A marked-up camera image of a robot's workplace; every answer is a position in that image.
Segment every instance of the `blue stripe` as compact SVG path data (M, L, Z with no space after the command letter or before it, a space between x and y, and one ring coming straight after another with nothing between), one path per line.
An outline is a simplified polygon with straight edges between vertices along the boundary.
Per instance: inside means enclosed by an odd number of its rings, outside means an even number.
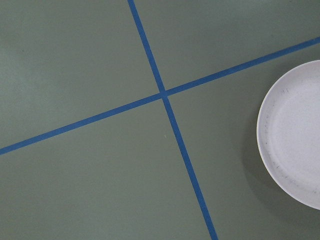
M247 62L242 63L240 65L230 67L228 69L216 72L216 73L211 74L209 76L205 76L205 77L202 77L200 79L197 79L197 80L182 84L180 86L173 87L173 88L167 90L166 93L167 93L168 96L176 94L176 93L180 93L180 92L182 92L184 90L188 90L188 89L194 88L194 87L199 86L201 84L205 84L205 83L211 82L213 80L225 77L225 76L230 75L230 74L234 74L234 73L239 72L241 70L248 69L248 68L253 67L255 65L259 65L259 64L265 63L267 61L282 57L284 55L296 52L296 51L301 50L301 49L305 49L307 47L310 47L310 46L313 46L313 45L316 45L316 44L319 44L319 43L320 43L320 37L317 37L317 38L314 38L314 39L311 39L311 40L308 40L308 41L304 41L304 42L299 43L297 45L294 45L294 46L291 46L291 47L288 47L288 48L273 52L271 54L268 54L268 55L265 55L265 56L262 56L262 57L258 57L258 58L254 59L254 60L247 61Z
M199 186L199 183L198 183L194 168L193 168L192 163L190 161L186 145L184 143L184 140L182 138L180 129L178 127L178 124L177 124L177 121L176 121L176 117L174 115L173 109L172 109L170 101L168 99L168 95L167 95L167 92L165 90L163 81L162 81L161 76L159 74L158 67L156 65L156 61L155 61L154 55L153 55L153 53L151 51L151 48L150 48L150 45L148 43L148 39L147 39L145 30L143 28L143 25L141 23L137 8L136 8L135 3L134 3L133 0L128 0L128 3L129 3L129 7L131 9L131 13L132 13L136 28L137 28L137 30L139 32L139 35L140 35L140 38L141 38L145 53L146 53L147 58L149 60L149 64L150 64L150 67L152 69L152 72L153 72L153 75L154 75L154 79L156 81L156 84L158 86L159 92L161 94L161 98L162 98L166 113L168 115L172 130L174 132L175 139L176 139L177 144L179 146L179 149L180 149L183 161L184 161L184 165L186 167L186 170L188 172L191 184L193 186L193 190L195 192L196 198L197 198L198 203L200 205L200 209L201 209L205 224L206 224L206 226L208 228L208 231L209 231L211 239L212 240L218 240L218 236L217 236L216 230L214 228L212 219L210 217L210 214L209 214L209 211L208 211L204 196L203 196L203 194L201 192L201 189L200 189L200 186Z
M161 96L160 96L159 93L157 93L157 94L142 98L140 100L134 101L132 103L129 103L129 104L126 104L126 105L123 105L123 106L119 106L119 107L111 109L109 111L102 112L102 113L100 113L98 115L88 117L86 119L71 123L71 124L63 126L63 127L59 127L59 128L57 128L55 130L48 131L46 133L40 134L38 136L31 137L31 138L26 139L24 141L20 141L20 142L17 142L15 144L3 147L3 148L0 149L0 155L12 152L14 150L26 147L28 145L40 142L40 141L45 140L45 139L57 136L59 134L63 134L63 133L66 133L68 131L83 127L85 125L94 123L96 121L111 117L113 115L116 115L116 114L119 114L119 113L122 113L122 112L125 112L125 111L128 111L130 109L137 108L139 106L154 102L154 101L159 100L159 99L161 99Z

